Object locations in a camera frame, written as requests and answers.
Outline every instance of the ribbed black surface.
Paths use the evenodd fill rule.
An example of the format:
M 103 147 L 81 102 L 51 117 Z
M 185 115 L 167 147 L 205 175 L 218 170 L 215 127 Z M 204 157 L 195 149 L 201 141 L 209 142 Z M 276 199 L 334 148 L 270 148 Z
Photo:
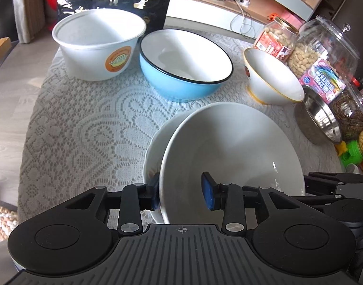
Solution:
M 47 278 L 21 272 L 11 285 L 352 285 L 339 272 L 300 278 L 265 265 L 247 241 L 214 225 L 152 224 L 142 235 L 122 238 L 100 265 L 79 275 Z

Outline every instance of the gold jar lid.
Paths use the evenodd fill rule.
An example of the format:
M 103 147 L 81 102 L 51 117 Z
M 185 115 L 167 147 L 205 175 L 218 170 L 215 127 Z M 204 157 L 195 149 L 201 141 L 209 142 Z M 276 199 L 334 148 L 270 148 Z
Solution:
M 294 34 L 298 34 L 299 30 L 297 28 L 295 28 L 294 26 L 292 26 L 291 24 L 289 24 L 287 21 L 283 20 L 282 18 L 276 16 L 274 18 L 274 20 L 280 24 L 283 28 L 287 29 L 288 31 L 290 31 L 291 33 Z

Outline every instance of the table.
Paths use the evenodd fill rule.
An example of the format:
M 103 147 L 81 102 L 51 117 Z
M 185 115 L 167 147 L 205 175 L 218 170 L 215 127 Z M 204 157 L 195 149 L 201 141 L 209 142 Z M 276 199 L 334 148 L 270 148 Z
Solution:
M 21 222 L 97 185 L 119 191 L 142 182 L 146 149 L 162 124 L 180 111 L 217 101 L 243 103 L 274 120 L 290 139 L 304 174 L 341 171 L 331 143 L 319 147 L 302 134 L 293 105 L 260 105 L 249 96 L 242 53 L 251 44 L 194 32 L 221 46 L 232 59 L 234 72 L 214 95 L 189 103 L 173 103 L 157 94 L 141 72 L 138 48 L 124 73 L 101 82 L 70 78 L 61 52 L 56 53 L 24 145 L 18 198 Z M 111 228 L 116 228 L 117 215 L 117 211 L 110 214 Z M 142 212 L 142 218 L 144 225 L 152 221 L 148 212 Z

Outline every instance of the sticker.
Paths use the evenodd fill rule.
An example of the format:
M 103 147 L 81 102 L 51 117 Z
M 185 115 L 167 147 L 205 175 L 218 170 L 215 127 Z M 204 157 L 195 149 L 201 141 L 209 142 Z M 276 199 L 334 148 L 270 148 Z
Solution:
M 263 31 L 254 47 L 267 52 L 281 61 L 285 61 L 292 52 L 290 48 L 283 46 L 266 31 Z
M 130 58 L 131 47 L 125 46 L 114 51 L 105 62 L 105 67 L 109 72 L 120 71 Z
M 345 89 L 343 81 L 324 59 L 317 60 L 306 70 L 299 82 L 314 89 L 327 104 Z

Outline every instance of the electrical cord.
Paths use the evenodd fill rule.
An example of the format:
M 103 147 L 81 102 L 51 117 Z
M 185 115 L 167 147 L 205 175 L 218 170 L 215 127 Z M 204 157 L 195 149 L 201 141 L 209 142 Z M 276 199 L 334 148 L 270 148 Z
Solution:
M 234 0 L 235 1 L 235 3 L 237 4 L 237 6 L 238 6 L 238 8 L 240 9 L 240 11 L 241 11 L 241 14 L 237 14 L 232 20 L 231 20 L 231 22 L 230 22 L 230 30 L 232 30 L 232 32 L 234 32 L 234 33 L 237 33 L 237 34 L 241 34 L 246 40 L 249 40 L 249 39 L 252 39 L 252 38 L 255 38 L 255 29 L 254 29 L 254 27 L 252 26 L 252 17 L 251 17 L 251 15 L 247 12 L 247 11 L 244 11 L 243 10 L 243 8 L 241 7 L 241 5 L 238 3 L 238 0 Z M 242 20 L 242 25 L 241 25 L 241 28 L 240 28 L 240 32 L 238 33 L 238 32 L 236 32 L 236 31 L 234 31 L 233 30 L 233 28 L 232 28 L 232 25 L 233 25 L 233 22 L 234 22 L 234 20 L 236 20 L 236 18 L 238 17 L 238 16 L 241 16 L 242 15 L 242 18 L 243 18 L 243 20 Z M 246 20 L 246 18 L 250 18 L 250 24 L 247 24 L 247 23 L 245 23 L 245 20 Z M 243 27 L 244 26 L 250 26 L 250 28 L 247 30 L 247 31 L 245 31 L 245 32 L 243 32 L 242 31 L 242 29 L 243 29 Z M 254 31 L 254 36 L 253 37 L 248 37 L 248 36 L 246 36 L 245 34 L 247 34 L 247 33 L 249 33 L 251 30 L 253 29 L 253 31 Z

